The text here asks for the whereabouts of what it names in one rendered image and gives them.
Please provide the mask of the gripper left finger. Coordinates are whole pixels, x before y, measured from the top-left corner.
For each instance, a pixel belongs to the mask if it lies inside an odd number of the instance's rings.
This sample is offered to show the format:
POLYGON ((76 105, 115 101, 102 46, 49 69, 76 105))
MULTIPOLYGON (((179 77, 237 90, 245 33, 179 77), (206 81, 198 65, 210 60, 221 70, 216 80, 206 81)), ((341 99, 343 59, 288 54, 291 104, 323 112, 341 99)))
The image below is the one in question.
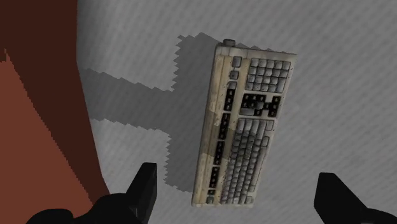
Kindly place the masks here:
POLYGON ((85 214, 74 217, 67 209, 46 209, 26 224, 148 224, 157 199, 157 164, 143 163, 125 193, 97 200, 85 214))

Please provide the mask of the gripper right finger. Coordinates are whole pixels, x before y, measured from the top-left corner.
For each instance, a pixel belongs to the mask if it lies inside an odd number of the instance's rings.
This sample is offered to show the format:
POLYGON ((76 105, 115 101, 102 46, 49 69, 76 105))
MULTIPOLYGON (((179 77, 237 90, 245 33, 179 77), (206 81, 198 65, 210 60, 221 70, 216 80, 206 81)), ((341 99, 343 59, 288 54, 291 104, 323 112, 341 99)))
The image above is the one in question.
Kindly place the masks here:
POLYGON ((318 176, 314 209, 324 224, 397 224, 397 216, 372 209, 334 173, 318 176))

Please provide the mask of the beige computer keyboard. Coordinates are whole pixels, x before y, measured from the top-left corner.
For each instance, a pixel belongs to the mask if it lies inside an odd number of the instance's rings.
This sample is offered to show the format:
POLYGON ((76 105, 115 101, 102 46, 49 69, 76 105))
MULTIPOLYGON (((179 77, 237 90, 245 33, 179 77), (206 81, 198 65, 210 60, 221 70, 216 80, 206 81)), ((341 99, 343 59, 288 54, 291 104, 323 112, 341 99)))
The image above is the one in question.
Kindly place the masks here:
POLYGON ((216 45, 192 205, 253 207, 297 56, 216 45))

